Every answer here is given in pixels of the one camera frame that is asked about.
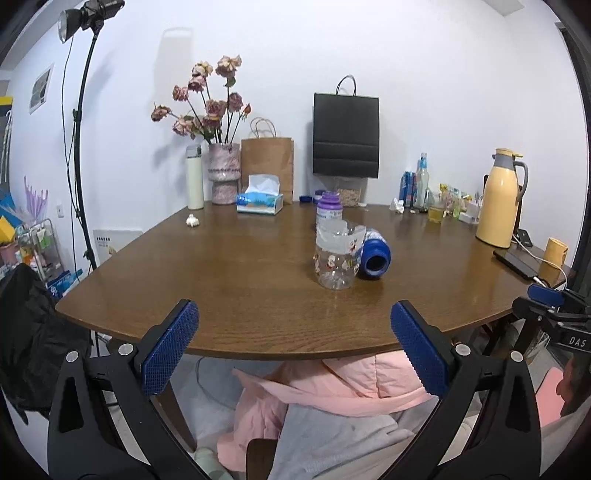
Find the yellow cup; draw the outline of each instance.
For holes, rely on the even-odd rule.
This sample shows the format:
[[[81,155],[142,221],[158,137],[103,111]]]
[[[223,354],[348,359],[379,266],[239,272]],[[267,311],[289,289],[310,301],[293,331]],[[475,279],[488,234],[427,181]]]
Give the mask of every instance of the yellow cup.
[[[544,252],[544,260],[562,267],[568,251],[568,246],[560,240],[556,240],[556,238],[548,238],[548,244],[546,245],[546,250]]]

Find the black jacket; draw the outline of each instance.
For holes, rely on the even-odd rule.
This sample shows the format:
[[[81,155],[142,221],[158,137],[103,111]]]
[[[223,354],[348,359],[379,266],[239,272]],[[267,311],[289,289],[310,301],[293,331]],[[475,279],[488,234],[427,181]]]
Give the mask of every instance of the black jacket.
[[[71,350],[88,356],[90,333],[56,312],[39,276],[21,264],[0,282],[0,386],[25,423],[49,417],[57,376]]]

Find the white thermos bottle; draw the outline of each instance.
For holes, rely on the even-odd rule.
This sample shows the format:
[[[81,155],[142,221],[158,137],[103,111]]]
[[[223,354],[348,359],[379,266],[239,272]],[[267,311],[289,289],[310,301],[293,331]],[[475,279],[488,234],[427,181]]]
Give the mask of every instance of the white thermos bottle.
[[[187,196],[189,210],[203,208],[203,170],[201,145],[187,147]]]

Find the paper bag handle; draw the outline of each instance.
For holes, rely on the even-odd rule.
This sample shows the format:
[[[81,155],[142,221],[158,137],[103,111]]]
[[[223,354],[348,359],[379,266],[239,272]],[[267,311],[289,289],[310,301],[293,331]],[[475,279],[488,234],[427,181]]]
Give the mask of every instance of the paper bag handle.
[[[271,122],[268,118],[263,118],[261,116],[256,116],[251,120],[251,132],[253,135],[255,135],[257,138],[261,137],[261,132],[259,132],[258,129],[258,124],[261,122],[265,122],[267,124],[269,131],[272,131],[273,137],[277,136],[277,130],[275,130],[275,125],[273,125],[273,122]]]

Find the blue gripper pad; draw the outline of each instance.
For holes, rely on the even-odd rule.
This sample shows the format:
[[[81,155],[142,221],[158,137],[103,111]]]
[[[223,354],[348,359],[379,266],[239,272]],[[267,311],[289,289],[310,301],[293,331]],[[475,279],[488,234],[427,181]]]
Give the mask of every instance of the blue gripper pad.
[[[163,322],[168,323],[166,330],[141,365],[142,389],[146,395],[162,393],[199,327],[199,310],[194,302],[186,301],[177,307]]]
[[[450,342],[408,300],[392,306],[390,325],[425,390],[439,398],[445,396],[455,373]]]
[[[564,304],[564,297],[558,290],[552,290],[541,285],[530,285],[527,289],[527,296],[548,307],[561,307]]]

